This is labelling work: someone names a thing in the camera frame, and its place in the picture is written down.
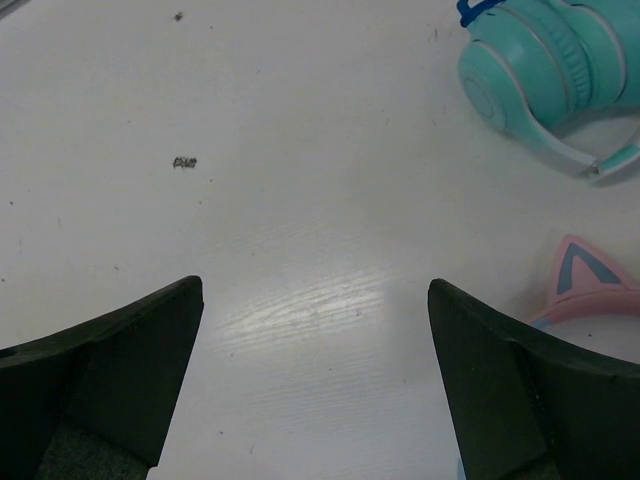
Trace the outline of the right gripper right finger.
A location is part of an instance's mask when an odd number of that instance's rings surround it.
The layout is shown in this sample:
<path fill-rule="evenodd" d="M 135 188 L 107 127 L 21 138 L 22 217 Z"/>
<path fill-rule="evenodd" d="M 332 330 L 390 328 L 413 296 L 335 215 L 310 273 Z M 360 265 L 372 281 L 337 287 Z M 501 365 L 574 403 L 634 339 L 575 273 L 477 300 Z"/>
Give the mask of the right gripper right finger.
<path fill-rule="evenodd" d="M 639 367 L 431 282 L 431 332 L 469 479 L 636 479 Z"/>

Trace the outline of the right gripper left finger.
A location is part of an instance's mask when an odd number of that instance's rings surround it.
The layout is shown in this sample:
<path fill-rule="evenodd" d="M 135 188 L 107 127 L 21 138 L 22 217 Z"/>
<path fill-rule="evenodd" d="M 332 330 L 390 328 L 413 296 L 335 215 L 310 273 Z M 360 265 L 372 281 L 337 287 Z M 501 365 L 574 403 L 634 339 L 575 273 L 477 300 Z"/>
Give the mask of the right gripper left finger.
<path fill-rule="evenodd" d="M 204 310 L 188 276 L 1 351 L 4 479 L 144 479 L 159 463 Z"/>

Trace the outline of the pink blue cat-ear headphones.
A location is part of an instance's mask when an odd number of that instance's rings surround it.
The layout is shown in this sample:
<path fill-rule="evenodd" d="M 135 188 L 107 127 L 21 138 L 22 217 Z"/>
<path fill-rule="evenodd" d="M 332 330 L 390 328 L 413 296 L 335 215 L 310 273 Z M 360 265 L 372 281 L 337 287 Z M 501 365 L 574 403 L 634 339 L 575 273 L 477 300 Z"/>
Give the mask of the pink blue cat-ear headphones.
<path fill-rule="evenodd" d="M 604 251 L 575 235 L 555 253 L 546 305 L 525 321 L 537 329 L 596 316 L 639 316 L 639 282 Z"/>

